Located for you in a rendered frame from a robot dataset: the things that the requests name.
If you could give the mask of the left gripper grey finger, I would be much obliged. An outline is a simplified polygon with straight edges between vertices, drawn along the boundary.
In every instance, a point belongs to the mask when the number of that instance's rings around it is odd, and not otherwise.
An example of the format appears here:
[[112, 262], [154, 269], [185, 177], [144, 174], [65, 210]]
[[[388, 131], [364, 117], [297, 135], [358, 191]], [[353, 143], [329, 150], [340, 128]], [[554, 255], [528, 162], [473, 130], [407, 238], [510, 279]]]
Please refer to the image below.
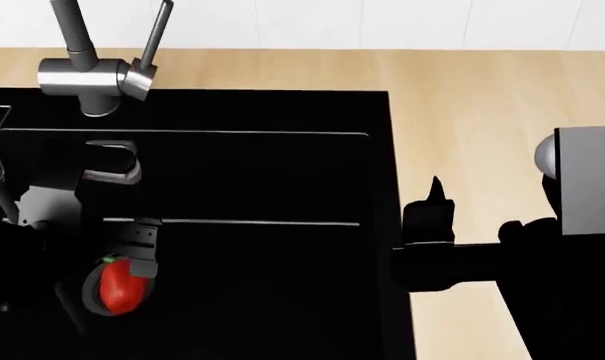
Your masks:
[[154, 279], [158, 274], [158, 263], [156, 260], [131, 257], [129, 272], [138, 278]]

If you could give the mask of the steel sink faucet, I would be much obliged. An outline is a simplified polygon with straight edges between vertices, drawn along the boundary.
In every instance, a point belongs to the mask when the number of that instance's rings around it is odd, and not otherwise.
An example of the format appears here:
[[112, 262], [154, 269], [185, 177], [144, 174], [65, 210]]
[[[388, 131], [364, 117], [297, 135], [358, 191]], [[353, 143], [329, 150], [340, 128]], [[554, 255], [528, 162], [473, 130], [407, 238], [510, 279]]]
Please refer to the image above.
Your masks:
[[45, 58], [39, 64], [37, 80], [45, 95], [75, 96], [88, 117], [114, 113], [121, 98], [144, 101], [153, 78], [136, 71], [133, 59], [101, 59], [90, 39], [77, 0], [50, 0], [66, 42], [66, 59]]

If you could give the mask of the steel sink overflow plate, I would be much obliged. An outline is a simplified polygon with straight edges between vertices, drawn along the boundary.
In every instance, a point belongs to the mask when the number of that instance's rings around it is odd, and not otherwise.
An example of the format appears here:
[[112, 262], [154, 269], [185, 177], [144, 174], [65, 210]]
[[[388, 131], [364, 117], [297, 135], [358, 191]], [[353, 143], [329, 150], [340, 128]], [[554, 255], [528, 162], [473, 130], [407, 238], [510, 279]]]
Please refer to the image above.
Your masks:
[[83, 146], [82, 179], [116, 185], [135, 185], [142, 177], [137, 146], [128, 140], [89, 140]]

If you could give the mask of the red bell pepper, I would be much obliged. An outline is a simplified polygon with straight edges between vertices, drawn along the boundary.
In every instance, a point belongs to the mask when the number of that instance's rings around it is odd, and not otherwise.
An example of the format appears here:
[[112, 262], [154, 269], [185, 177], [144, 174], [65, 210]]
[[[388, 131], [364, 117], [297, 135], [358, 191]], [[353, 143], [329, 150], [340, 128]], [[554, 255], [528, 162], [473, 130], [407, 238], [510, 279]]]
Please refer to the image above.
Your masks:
[[132, 275], [132, 261], [120, 258], [107, 263], [100, 275], [99, 296], [115, 316], [135, 311], [144, 301], [150, 280]]

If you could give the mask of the grey round robot joint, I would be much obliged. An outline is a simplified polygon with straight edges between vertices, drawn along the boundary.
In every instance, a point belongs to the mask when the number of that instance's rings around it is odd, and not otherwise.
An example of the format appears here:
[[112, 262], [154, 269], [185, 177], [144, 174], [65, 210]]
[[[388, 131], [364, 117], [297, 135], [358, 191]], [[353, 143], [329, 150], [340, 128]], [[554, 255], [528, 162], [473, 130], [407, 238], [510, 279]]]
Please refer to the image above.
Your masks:
[[534, 162], [538, 170], [550, 179], [557, 179], [555, 135], [545, 137], [535, 149]]

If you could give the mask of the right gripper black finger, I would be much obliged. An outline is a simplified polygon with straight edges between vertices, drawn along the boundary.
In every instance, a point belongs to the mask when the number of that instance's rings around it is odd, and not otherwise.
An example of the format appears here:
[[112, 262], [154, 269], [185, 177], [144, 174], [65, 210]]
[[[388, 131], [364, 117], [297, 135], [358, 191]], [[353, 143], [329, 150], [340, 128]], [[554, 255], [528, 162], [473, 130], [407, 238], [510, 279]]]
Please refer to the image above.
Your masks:
[[443, 203], [446, 200], [444, 189], [440, 179], [433, 176], [431, 188], [429, 191], [429, 201], [431, 203]]

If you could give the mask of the grey box robot housing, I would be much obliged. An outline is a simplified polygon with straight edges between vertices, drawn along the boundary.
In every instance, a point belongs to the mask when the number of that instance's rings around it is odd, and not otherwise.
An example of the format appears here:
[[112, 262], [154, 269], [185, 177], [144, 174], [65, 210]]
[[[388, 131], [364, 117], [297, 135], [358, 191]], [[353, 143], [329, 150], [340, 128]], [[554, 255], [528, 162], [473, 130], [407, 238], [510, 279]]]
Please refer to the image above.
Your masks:
[[558, 128], [555, 143], [562, 233], [605, 234], [605, 126]]

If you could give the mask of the black kitchen sink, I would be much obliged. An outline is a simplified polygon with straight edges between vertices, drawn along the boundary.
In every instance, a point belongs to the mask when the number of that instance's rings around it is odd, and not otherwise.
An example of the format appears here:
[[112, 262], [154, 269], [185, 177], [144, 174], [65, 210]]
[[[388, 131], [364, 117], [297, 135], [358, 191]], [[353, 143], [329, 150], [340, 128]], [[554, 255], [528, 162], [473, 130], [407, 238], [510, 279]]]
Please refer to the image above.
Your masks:
[[[0, 360], [415, 360], [385, 92], [155, 89], [112, 114], [0, 88], [5, 184], [112, 186], [162, 206], [154, 290], [167, 326], [144, 338], [23, 341]], [[89, 140], [128, 140], [135, 185], [82, 179]]]

